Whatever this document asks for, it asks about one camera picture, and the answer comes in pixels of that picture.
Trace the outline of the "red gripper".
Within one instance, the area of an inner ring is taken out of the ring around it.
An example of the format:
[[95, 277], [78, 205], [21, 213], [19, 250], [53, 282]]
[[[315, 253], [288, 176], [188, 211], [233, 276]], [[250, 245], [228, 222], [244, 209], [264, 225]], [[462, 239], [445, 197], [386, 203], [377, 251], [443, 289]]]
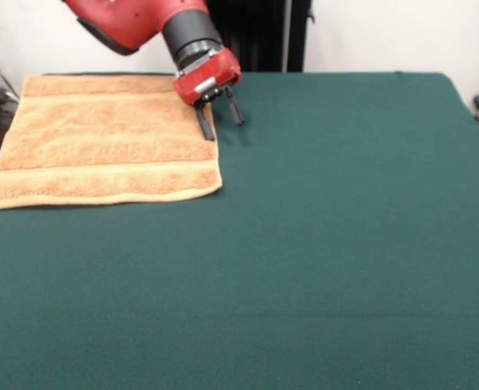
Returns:
[[210, 123], [204, 115], [205, 105], [222, 89], [229, 100], [234, 123], [245, 123], [237, 99], [231, 88], [242, 78], [242, 70], [235, 54], [227, 47], [221, 50], [211, 49], [176, 74], [174, 88], [181, 100], [194, 106], [199, 126], [206, 141], [215, 141], [216, 137]]

